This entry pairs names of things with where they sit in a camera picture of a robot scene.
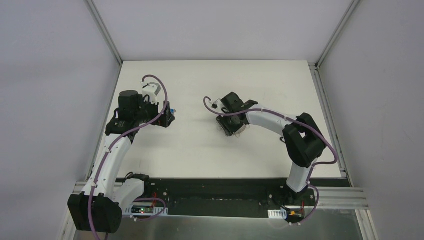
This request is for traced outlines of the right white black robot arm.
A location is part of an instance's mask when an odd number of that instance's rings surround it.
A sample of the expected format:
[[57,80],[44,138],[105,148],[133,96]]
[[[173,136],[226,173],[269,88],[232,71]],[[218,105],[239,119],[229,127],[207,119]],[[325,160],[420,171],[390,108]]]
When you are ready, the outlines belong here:
[[248,125],[259,126],[281,136],[292,160],[284,185],[284,200],[290,205],[302,201],[312,164],[327,147],[317,136],[321,131],[312,116],[308,113],[284,116],[257,101],[244,102],[234,92],[214,101],[211,107],[220,113],[216,120],[227,136],[241,133]]

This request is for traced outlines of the round metal keyring disc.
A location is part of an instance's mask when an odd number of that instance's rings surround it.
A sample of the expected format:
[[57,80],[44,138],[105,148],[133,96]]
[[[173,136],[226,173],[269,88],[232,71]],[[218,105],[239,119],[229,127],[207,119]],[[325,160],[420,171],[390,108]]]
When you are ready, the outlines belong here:
[[218,125],[222,128],[226,137],[238,136],[248,128],[248,126],[243,123],[230,124],[225,122],[218,122]]

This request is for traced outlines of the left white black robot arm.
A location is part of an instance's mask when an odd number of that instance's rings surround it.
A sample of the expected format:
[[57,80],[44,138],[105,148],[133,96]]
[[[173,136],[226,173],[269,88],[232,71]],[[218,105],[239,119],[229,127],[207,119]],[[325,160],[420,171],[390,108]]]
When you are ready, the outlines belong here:
[[78,231],[114,234],[136,199],[144,203],[152,198],[153,189],[146,185],[146,175],[126,180],[118,190],[115,183],[139,130],[149,125],[167,128],[175,120],[168,99],[159,108],[156,97],[155,93],[136,90],[119,94],[118,107],[105,128],[100,160],[80,193],[71,194],[67,202]]

